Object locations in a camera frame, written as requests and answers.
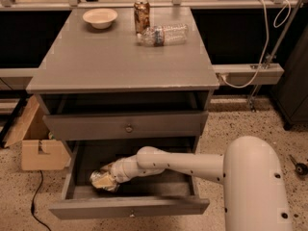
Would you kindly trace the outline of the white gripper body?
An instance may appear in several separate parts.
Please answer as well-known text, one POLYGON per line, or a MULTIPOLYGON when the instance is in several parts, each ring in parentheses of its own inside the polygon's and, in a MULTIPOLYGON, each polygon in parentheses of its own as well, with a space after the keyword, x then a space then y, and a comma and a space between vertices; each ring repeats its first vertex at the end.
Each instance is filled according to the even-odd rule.
POLYGON ((131 156, 115 161, 112 164, 110 173, 117 183, 124 183, 141 176, 143 169, 139 167, 137 157, 131 156))

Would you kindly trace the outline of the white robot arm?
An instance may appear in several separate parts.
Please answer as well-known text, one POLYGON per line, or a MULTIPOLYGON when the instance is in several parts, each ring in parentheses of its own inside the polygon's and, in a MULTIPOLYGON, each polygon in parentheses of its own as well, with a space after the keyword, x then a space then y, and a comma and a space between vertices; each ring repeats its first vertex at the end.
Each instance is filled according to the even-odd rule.
POLYGON ((121 183, 167 169, 223 186, 226 231, 293 231, 279 159, 267 142, 256 137, 232 141, 222 155, 144 146, 136 155, 93 172, 90 182, 114 192, 121 183))

